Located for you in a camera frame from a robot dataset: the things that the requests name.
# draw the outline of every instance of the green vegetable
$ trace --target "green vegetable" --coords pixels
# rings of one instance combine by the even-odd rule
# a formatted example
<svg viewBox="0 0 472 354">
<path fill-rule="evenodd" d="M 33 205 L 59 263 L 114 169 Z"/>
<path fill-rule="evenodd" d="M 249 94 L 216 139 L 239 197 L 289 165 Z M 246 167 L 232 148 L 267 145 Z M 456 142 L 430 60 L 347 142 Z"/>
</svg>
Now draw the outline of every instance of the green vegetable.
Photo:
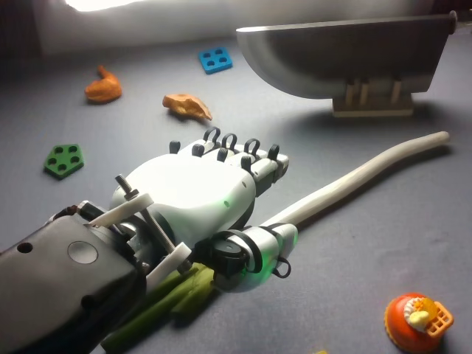
<svg viewBox="0 0 472 354">
<path fill-rule="evenodd" d="M 147 335 L 170 311 L 183 316 L 186 313 L 194 314 L 211 294 L 212 279 L 213 270 L 197 263 L 190 270 L 190 275 L 170 274 L 145 300 L 147 305 L 150 304 L 151 299 L 158 302 L 105 338 L 101 343 L 103 349 L 107 353 L 113 353 L 129 348 L 141 337 Z"/>
</svg>

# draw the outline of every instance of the screw hole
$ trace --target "screw hole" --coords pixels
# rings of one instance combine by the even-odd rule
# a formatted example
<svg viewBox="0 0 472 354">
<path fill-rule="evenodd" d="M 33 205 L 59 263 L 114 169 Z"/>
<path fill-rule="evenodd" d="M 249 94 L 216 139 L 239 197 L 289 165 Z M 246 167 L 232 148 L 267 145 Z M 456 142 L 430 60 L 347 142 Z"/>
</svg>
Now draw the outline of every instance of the screw hole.
<svg viewBox="0 0 472 354">
<path fill-rule="evenodd" d="M 93 310 L 97 306 L 95 299 L 90 295 L 85 295 L 80 301 L 80 304 L 84 310 Z"/>
<path fill-rule="evenodd" d="M 20 243 L 16 249 L 18 249 L 18 252 L 20 253 L 30 253 L 32 251 L 32 244 L 29 242 L 23 242 Z"/>
</svg>

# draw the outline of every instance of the bright light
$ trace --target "bright light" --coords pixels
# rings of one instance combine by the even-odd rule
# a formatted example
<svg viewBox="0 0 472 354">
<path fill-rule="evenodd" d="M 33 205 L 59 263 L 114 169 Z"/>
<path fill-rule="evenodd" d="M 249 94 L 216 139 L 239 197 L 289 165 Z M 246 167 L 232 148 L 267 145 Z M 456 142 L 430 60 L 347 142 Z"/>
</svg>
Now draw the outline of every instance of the bright light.
<svg viewBox="0 0 472 354">
<path fill-rule="evenodd" d="M 110 7 L 128 5 L 142 0 L 66 0 L 66 3 L 77 11 L 97 11 Z"/>
</svg>

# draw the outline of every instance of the wooden base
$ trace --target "wooden base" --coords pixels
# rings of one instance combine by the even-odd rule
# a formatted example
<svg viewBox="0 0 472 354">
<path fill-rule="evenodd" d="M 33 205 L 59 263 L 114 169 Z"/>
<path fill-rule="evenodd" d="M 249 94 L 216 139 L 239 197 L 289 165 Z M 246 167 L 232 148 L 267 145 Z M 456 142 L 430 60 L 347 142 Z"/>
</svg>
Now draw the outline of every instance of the wooden base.
<svg viewBox="0 0 472 354">
<path fill-rule="evenodd" d="M 413 114 L 413 99 L 410 94 L 399 96 L 392 103 L 391 97 L 369 97 L 360 102 L 347 103 L 345 98 L 333 99 L 333 116 L 335 117 L 397 117 Z"/>
</svg>

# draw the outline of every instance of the curved stick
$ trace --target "curved stick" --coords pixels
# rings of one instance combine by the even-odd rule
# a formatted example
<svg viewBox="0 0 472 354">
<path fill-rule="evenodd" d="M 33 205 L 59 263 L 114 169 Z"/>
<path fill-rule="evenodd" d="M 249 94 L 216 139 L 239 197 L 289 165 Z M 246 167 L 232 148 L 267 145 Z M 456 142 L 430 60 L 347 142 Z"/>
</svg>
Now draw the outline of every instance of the curved stick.
<svg viewBox="0 0 472 354">
<path fill-rule="evenodd" d="M 274 223 L 297 225 L 340 201 L 395 162 L 416 153 L 444 145 L 448 141 L 449 133 L 441 131 L 391 147 L 344 177 L 290 205 L 287 209 L 263 223 L 263 226 Z"/>
</svg>

